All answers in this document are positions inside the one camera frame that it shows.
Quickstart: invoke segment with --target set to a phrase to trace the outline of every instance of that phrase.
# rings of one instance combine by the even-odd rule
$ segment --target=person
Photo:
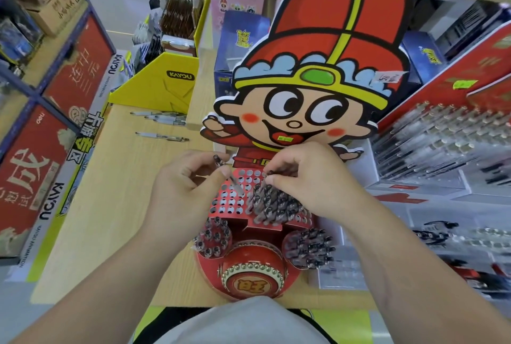
[[[176,255],[204,225],[229,174],[212,152],[187,151],[158,173],[139,231],[13,343],[126,344]],[[219,154],[223,160],[227,154]],[[511,324],[370,196],[337,154],[317,143],[277,153],[266,181],[340,223],[395,343],[509,343]],[[209,309],[160,342],[329,342],[267,297]]]

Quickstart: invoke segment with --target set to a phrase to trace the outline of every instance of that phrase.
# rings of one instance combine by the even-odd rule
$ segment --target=forearm
[[[13,343],[126,344],[179,250],[136,234]]]
[[[373,198],[343,226],[395,343],[504,343],[509,322]]]

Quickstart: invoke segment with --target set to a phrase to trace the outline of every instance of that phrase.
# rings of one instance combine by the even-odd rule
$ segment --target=cartoon mouth
[[[268,128],[268,132],[270,134],[271,140],[280,146],[301,144],[302,142],[307,141],[310,137],[324,132],[324,129],[322,129],[322,130],[310,131],[308,133],[291,133],[291,132],[282,131],[282,130],[276,128],[275,126],[273,126],[271,123],[269,123],[265,119],[262,121]]]

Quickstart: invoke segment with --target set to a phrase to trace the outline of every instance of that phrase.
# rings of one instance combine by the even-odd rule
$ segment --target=cartoon tongue
[[[300,134],[287,134],[282,131],[272,134],[271,138],[282,145],[296,145],[303,142],[303,136]]]

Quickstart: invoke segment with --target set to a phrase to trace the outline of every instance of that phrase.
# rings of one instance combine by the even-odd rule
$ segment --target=floor
[[[147,16],[149,0],[91,2],[115,47],[130,49],[131,34],[137,23]],[[49,309],[49,306],[29,303],[35,284],[4,282],[7,270],[8,267],[0,267],[0,344],[7,343]]]

